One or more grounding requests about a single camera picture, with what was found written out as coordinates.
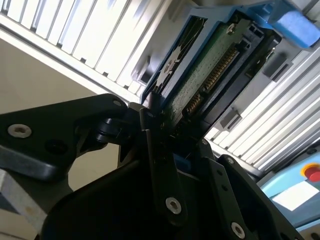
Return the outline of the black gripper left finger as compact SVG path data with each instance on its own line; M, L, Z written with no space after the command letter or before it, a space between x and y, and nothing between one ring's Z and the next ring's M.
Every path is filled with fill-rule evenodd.
M105 93L0 116L0 167L44 182L64 179L76 158L109 143L124 148L129 161L142 163L156 215L182 226L186 203L153 108Z

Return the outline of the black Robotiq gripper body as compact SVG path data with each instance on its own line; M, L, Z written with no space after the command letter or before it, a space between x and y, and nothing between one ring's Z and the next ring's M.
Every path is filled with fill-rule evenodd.
M211 196L179 172L187 221L173 226L156 212L150 177L139 163L123 166L64 197L49 213L43 240L223 240Z

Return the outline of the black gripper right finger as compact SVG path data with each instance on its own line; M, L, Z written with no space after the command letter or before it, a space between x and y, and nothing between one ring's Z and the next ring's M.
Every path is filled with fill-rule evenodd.
M301 240L302 235L268 199L239 163L216 157L206 139L199 142L201 174L217 198L217 210L230 240Z

